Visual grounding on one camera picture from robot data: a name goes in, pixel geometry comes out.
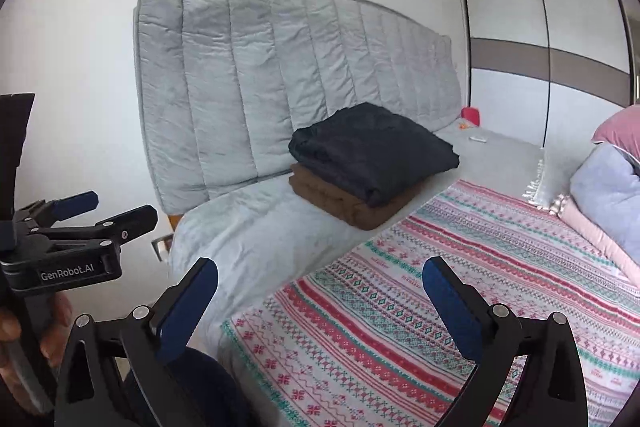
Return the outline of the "person left hand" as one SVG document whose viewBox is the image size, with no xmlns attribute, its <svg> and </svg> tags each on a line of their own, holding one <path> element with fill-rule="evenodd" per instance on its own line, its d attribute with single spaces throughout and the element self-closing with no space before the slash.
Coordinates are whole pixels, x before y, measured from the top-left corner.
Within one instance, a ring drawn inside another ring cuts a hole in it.
<svg viewBox="0 0 640 427">
<path fill-rule="evenodd" d="M 40 336 L 40 350 L 51 367 L 58 367 L 62 362 L 66 339 L 73 322 L 73 307 L 64 293 L 57 293 L 51 299 L 52 319 Z M 16 370 L 6 353 L 6 344 L 19 340 L 21 325 L 8 310 L 1 309 L 1 377 L 14 395 L 22 391 Z"/>
</svg>

